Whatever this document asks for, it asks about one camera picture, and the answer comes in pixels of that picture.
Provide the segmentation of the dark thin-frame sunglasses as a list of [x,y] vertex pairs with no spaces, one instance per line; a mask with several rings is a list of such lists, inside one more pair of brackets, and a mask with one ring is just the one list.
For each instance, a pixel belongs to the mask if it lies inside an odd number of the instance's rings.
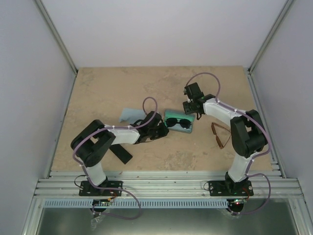
[[167,118],[165,120],[167,127],[174,127],[179,124],[183,129],[189,129],[191,127],[191,121],[185,118],[177,119],[174,117]]

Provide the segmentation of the brown frame sunglasses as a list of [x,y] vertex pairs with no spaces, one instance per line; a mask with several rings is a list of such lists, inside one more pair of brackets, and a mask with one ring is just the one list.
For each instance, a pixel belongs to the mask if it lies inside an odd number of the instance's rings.
[[224,149],[231,139],[231,131],[226,127],[216,123],[211,123],[211,130],[215,136],[217,145],[220,149]]

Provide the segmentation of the blue-grey glasses case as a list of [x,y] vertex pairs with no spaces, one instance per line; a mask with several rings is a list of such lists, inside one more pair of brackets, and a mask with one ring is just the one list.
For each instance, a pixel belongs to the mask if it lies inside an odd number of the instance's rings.
[[186,115],[182,111],[166,109],[164,111],[165,126],[172,131],[190,134],[193,129],[195,115]]

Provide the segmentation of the light blue cloth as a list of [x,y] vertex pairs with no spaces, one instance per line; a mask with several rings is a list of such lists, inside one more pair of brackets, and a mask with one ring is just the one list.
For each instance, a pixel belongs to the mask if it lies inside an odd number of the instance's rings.
[[146,114],[144,113],[143,110],[124,108],[119,117],[119,122],[120,123],[127,122],[129,124],[132,124],[139,119],[144,119],[145,117],[146,117]]

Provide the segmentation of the black glasses case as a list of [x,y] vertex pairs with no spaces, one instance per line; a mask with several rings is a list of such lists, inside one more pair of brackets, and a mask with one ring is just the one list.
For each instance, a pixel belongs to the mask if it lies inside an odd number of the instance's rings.
[[133,158],[132,154],[120,144],[111,145],[110,151],[125,165]]

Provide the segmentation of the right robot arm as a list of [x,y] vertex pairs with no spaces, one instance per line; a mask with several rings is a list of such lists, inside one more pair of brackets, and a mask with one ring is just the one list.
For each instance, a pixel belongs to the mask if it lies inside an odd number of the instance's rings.
[[197,83],[186,85],[183,102],[187,115],[212,116],[230,127],[231,143],[235,158],[223,181],[209,181],[211,196],[242,196],[248,189],[248,171],[253,160],[268,144],[260,115],[256,110],[237,110],[220,102],[214,95],[204,95]]

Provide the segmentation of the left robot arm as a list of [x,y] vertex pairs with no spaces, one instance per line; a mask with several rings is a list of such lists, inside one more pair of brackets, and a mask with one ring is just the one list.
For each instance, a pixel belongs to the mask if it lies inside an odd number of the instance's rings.
[[74,160],[82,165],[95,195],[103,195],[107,191],[108,178],[101,165],[107,151],[115,154],[123,163],[133,156],[122,146],[123,144],[140,144],[148,140],[154,141],[167,136],[162,116],[157,112],[149,112],[144,119],[139,119],[128,126],[105,125],[100,120],[92,121],[70,144],[74,151]]

